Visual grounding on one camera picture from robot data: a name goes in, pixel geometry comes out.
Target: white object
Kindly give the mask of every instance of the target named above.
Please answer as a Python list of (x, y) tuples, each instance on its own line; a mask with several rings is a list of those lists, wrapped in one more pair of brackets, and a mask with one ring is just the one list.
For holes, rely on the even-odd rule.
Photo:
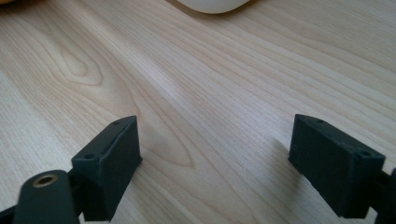
[(249, 0), (177, 0), (186, 7), (204, 13), (222, 13), (244, 5)]

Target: black plastic block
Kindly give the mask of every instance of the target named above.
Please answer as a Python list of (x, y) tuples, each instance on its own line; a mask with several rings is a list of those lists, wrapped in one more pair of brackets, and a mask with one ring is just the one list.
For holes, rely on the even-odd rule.
[(385, 156), (331, 124), (296, 115), (290, 162), (339, 217), (366, 217)]
[(109, 124), (72, 159), (75, 179), (85, 188), (86, 221), (113, 218), (141, 161), (136, 116)]
[(13, 223), (79, 223), (67, 172), (48, 171), (27, 180), (21, 188)]

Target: orange object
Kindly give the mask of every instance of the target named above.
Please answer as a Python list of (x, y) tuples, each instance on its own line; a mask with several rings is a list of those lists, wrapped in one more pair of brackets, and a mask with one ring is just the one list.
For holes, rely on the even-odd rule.
[(9, 2), (13, 2), (14, 0), (0, 0), (0, 5), (5, 4), (5, 3), (9, 3)]

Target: wooden table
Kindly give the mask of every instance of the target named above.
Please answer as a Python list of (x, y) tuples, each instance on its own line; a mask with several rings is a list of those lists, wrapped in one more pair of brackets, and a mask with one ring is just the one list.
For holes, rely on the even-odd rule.
[(0, 9), (0, 96), (0, 210), (137, 115), (144, 161), (111, 223), (373, 223), (339, 219), (287, 157), (300, 113), (396, 166), (396, 2), (20, 0)]

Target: screw hole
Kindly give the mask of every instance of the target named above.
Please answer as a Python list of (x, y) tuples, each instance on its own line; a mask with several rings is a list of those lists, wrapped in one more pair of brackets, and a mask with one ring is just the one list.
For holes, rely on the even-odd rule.
[(88, 154), (88, 155), (84, 156), (84, 158), (87, 160), (93, 159), (94, 157), (95, 157), (95, 155), (93, 155), (93, 154)]
[(43, 188), (46, 187), (58, 179), (57, 175), (43, 175), (33, 182), (33, 187)]

